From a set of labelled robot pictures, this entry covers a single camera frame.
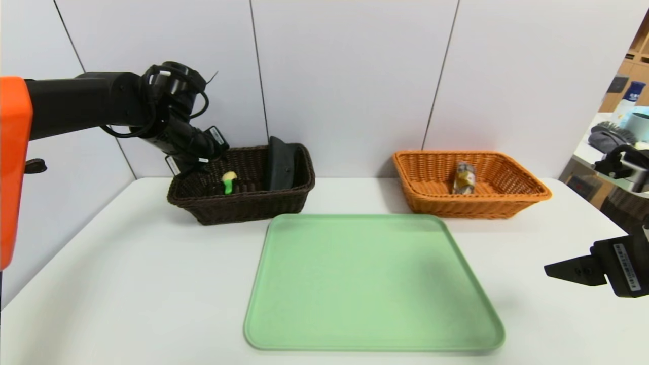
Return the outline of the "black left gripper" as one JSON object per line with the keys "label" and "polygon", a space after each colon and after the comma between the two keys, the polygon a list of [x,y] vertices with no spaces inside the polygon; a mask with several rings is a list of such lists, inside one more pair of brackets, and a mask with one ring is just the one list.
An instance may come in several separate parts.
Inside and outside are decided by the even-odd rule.
{"label": "black left gripper", "polygon": [[204,166],[220,159],[230,144],[217,127],[201,129],[187,125],[184,130],[172,131],[166,160],[174,175],[201,171]]}

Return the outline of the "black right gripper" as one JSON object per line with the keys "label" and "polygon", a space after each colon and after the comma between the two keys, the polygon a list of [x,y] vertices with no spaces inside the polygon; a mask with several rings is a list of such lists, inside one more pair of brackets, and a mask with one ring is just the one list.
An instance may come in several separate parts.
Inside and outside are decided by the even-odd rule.
{"label": "black right gripper", "polygon": [[648,294],[647,249],[647,225],[642,225],[626,236],[594,242],[589,255],[543,268],[549,277],[584,286],[606,285],[608,279],[616,296],[639,298]]}

